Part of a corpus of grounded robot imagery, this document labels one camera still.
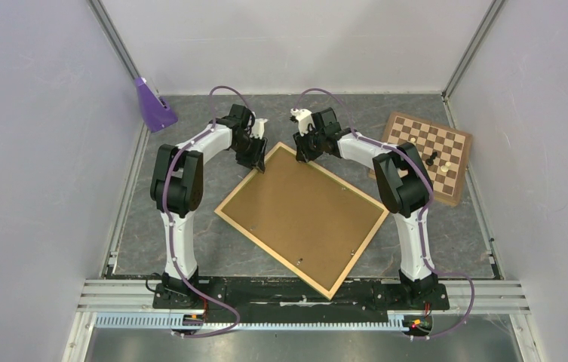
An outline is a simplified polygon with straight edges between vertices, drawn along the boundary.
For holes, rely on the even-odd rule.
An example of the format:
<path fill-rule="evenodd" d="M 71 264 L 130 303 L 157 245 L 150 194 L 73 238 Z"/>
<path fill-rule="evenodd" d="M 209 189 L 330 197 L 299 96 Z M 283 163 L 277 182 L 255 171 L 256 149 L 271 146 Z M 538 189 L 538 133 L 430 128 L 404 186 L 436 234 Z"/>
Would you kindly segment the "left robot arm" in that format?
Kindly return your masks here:
<path fill-rule="evenodd" d="M 184 308 L 198 303 L 194 215 L 204 194 L 204 166 L 218 153 L 232 150 L 238 164 L 264 172 L 266 123 L 246 106 L 234 104 L 227 116 L 215 118 L 191 139 L 158 149 L 149 191 L 166 237 L 167 261 L 155 290 L 161 298 L 171 297 Z"/>

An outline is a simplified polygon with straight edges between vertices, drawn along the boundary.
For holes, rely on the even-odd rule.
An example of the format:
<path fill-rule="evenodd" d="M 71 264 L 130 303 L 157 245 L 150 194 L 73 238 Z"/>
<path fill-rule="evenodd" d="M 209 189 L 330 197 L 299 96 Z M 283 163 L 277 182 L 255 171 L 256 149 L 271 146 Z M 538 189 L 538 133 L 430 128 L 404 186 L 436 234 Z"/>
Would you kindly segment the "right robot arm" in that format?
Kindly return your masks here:
<path fill-rule="evenodd" d="M 308 163 L 323 154 L 355 161 L 373 169 L 380 199 L 392 214 L 401 246 L 399 296 L 403 304 L 418 308 L 438 285 L 431 261 L 427 214 L 433 185 L 415 145 L 381 143 L 341 127 L 336 113 L 291 109 L 296 159 Z"/>

